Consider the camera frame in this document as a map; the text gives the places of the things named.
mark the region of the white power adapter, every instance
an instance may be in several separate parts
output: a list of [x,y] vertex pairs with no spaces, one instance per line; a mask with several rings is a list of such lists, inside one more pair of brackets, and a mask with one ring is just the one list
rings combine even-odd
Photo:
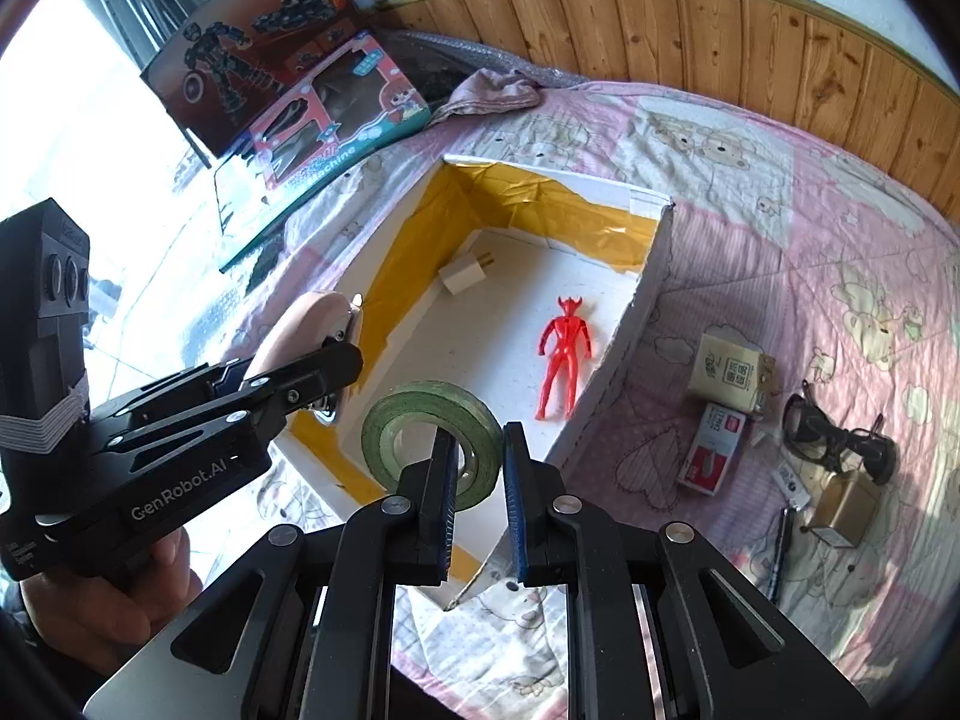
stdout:
[[[488,255],[481,255],[485,258],[484,264],[490,264],[493,260]],[[461,254],[455,260],[444,265],[438,271],[440,281],[450,291],[450,295],[459,295],[463,290],[479,284],[487,276],[483,272],[480,260],[472,252]]]

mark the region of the toy figure packaging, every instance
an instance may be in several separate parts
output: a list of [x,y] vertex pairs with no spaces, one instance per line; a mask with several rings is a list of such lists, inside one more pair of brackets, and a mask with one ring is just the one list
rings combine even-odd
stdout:
[[746,422],[744,413],[707,403],[677,481],[698,493],[716,495],[730,468]]
[[221,271],[341,172],[429,118],[380,44],[358,33],[258,117],[218,167]]
[[762,418],[774,386],[775,365],[776,360],[763,352],[704,333],[688,391]]
[[143,71],[217,157],[363,25],[350,0],[207,0]]

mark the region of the eyeglasses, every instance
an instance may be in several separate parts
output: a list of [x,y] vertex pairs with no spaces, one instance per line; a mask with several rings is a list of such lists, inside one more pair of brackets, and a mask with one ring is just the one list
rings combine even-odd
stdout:
[[801,460],[824,466],[828,471],[843,471],[841,455],[845,450],[861,457],[863,469],[874,483],[890,481],[896,468],[898,450],[894,440],[878,432],[883,415],[877,415],[870,430],[837,427],[813,402],[810,384],[803,381],[803,394],[793,394],[784,406],[784,446]]

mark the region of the wooden headboard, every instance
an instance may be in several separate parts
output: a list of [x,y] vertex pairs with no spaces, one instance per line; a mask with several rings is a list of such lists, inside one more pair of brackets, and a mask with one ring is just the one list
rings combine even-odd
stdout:
[[960,97],[816,2],[393,0],[373,23],[740,105],[843,146],[960,221]]

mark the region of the roll of tape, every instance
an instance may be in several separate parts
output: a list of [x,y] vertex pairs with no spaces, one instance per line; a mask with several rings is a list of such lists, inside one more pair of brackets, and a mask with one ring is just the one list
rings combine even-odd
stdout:
[[373,478],[393,493],[402,465],[397,459],[400,431],[427,422],[448,431],[464,452],[457,479],[456,509],[484,500],[500,474],[503,435],[496,418],[476,396],[448,382],[410,382],[395,386],[373,404],[360,432],[364,460]]

